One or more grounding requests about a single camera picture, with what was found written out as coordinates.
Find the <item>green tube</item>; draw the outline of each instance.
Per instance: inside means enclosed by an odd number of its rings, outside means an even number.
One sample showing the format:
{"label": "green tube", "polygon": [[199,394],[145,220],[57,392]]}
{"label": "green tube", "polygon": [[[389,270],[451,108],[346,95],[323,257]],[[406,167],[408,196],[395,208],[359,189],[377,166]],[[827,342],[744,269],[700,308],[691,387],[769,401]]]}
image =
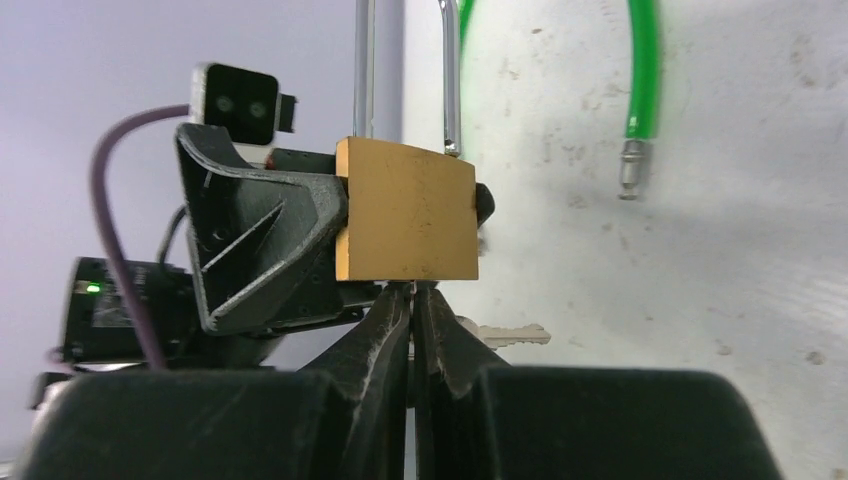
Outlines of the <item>green tube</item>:
{"label": "green tube", "polygon": [[630,111],[627,113],[625,136],[648,140],[656,134],[659,110],[659,19],[655,0],[628,0],[628,4],[633,30],[633,83],[630,87]]}
{"label": "green tube", "polygon": [[459,0],[459,51],[465,50],[465,35],[468,33],[468,23],[471,20],[471,10],[474,0]]}

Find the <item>metal fitting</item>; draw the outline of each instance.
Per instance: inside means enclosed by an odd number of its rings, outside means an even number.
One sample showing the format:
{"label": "metal fitting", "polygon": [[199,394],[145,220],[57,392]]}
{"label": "metal fitting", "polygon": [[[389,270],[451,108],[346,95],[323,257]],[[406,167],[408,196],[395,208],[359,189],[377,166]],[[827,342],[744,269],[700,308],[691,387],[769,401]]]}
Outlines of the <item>metal fitting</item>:
{"label": "metal fitting", "polygon": [[622,200],[636,200],[636,186],[639,185],[639,174],[642,162],[648,156],[648,144],[642,140],[627,140],[621,151],[621,170],[618,179],[621,183]]}

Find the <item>silver key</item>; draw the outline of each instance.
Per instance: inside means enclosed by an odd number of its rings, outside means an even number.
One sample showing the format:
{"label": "silver key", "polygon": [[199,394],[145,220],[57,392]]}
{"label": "silver key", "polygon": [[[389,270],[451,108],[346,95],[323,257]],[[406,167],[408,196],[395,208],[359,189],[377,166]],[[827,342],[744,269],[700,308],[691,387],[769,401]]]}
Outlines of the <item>silver key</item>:
{"label": "silver key", "polygon": [[538,323],[531,323],[530,325],[519,328],[502,328],[486,325],[478,326],[466,317],[457,317],[457,319],[460,325],[482,340],[492,350],[508,347],[516,343],[545,345],[551,341],[551,334],[546,332],[545,328]]}

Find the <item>black plastic mount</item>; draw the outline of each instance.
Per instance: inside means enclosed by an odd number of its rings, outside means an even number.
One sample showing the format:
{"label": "black plastic mount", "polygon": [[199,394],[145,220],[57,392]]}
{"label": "black plastic mount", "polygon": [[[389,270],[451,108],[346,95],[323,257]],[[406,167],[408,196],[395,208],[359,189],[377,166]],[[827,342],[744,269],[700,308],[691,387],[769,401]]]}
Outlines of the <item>black plastic mount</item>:
{"label": "black plastic mount", "polygon": [[[344,304],[330,246],[347,216],[334,175],[261,170],[226,129],[183,124],[177,151],[189,254],[204,330],[212,335],[321,323]],[[312,286],[318,305],[298,298]]]}

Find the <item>camera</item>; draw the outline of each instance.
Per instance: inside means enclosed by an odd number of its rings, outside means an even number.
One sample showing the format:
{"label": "camera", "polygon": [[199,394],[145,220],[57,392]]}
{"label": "camera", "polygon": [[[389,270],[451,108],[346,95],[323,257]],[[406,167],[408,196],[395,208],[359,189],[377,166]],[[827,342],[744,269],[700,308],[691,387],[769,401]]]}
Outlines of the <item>camera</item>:
{"label": "camera", "polygon": [[250,145],[274,141],[285,100],[273,76],[220,63],[195,69],[191,98],[193,122],[225,127],[233,143]]}

